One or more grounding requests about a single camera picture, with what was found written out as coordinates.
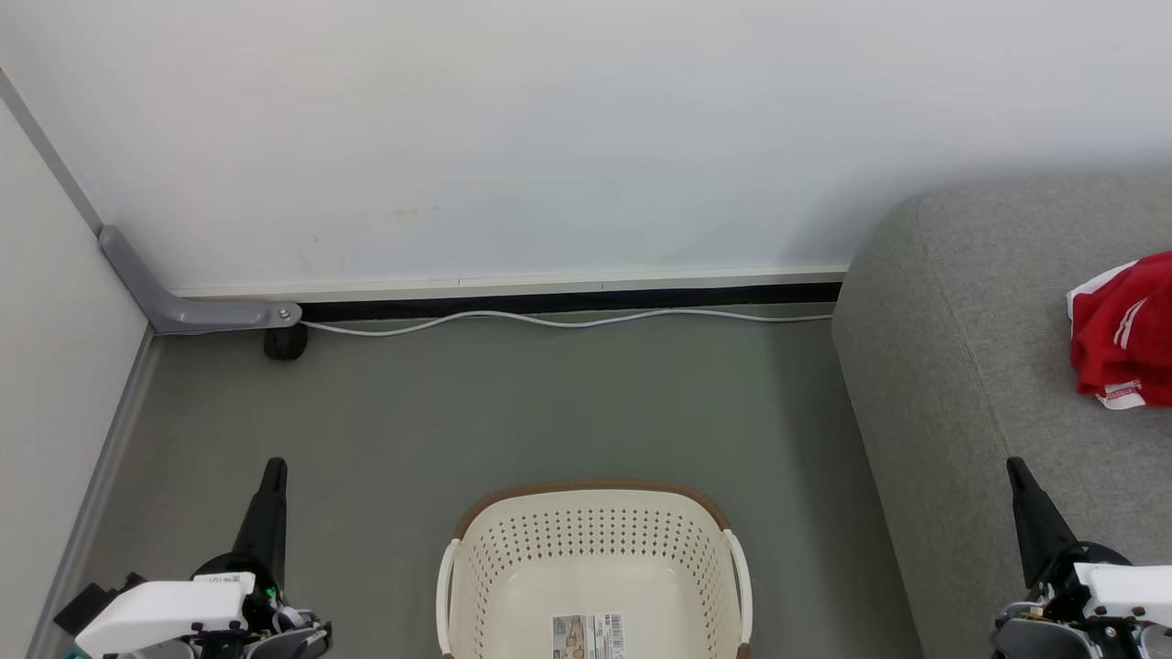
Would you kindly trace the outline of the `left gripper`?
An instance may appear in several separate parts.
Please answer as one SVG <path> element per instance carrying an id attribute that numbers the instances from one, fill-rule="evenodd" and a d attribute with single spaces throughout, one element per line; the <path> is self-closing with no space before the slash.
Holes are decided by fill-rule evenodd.
<path id="1" fill-rule="evenodd" d="M 251 632 L 277 632 L 282 605 L 282 576 L 288 550 L 288 464 L 270 458 L 248 503 L 232 551 L 197 568 L 191 580 L 232 580 L 245 573 L 253 586 L 241 604 Z"/>

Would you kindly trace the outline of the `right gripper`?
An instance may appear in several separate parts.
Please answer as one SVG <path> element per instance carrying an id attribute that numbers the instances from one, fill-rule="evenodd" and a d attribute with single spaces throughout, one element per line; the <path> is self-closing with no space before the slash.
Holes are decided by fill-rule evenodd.
<path id="1" fill-rule="evenodd" d="M 1090 589 L 1081 584 L 1075 566 L 1086 563 L 1130 568 L 1132 563 L 1109 546 L 1077 541 L 1024 458 L 1008 458 L 1007 476 L 1026 587 L 1040 597 L 1044 618 L 1084 619 Z"/>

